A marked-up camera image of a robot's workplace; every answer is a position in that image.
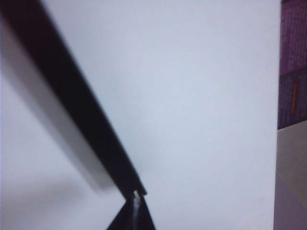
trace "black bar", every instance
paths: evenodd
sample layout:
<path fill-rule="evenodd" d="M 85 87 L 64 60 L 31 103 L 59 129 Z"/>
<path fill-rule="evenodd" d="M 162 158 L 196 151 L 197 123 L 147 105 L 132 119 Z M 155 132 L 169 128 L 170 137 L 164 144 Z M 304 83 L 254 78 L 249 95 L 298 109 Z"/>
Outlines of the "black bar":
<path fill-rule="evenodd" d="M 145 195 L 134 167 L 41 3 L 0 0 L 0 10 L 123 196 L 129 199 L 135 190 Z"/>

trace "purple book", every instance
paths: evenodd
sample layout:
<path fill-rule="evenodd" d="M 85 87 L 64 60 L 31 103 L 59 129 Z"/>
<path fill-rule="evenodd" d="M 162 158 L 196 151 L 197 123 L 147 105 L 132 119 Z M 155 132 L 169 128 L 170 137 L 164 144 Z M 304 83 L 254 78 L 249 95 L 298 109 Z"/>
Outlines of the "purple book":
<path fill-rule="evenodd" d="M 307 67 L 307 0 L 288 0 L 281 12 L 280 75 Z"/>

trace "purple book cover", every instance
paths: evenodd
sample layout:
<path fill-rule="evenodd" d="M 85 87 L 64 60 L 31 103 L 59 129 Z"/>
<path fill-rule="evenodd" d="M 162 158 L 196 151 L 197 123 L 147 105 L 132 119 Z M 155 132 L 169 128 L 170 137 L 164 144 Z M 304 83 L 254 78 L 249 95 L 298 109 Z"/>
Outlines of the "purple book cover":
<path fill-rule="evenodd" d="M 282 4 L 280 44 L 280 75 L 307 67 L 307 0 Z"/>
<path fill-rule="evenodd" d="M 278 129 L 307 119 L 307 68 L 279 78 Z"/>

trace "white surface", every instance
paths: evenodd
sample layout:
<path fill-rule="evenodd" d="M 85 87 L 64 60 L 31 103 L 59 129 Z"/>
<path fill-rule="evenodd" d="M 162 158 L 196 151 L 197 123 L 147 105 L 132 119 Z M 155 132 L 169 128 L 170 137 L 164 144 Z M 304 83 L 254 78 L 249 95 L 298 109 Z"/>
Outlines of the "white surface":
<path fill-rule="evenodd" d="M 106 229 L 124 199 L 1 25 L 1 229 Z"/>
<path fill-rule="evenodd" d="M 44 2 L 156 228 L 272 230 L 280 1 Z"/>

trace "gray surface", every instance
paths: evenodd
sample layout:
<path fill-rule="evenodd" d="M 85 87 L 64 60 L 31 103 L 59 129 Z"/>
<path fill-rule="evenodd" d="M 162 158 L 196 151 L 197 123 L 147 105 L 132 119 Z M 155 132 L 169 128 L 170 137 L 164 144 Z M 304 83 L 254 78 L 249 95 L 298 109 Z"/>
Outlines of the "gray surface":
<path fill-rule="evenodd" d="M 307 208 L 307 121 L 278 131 L 276 173 Z"/>

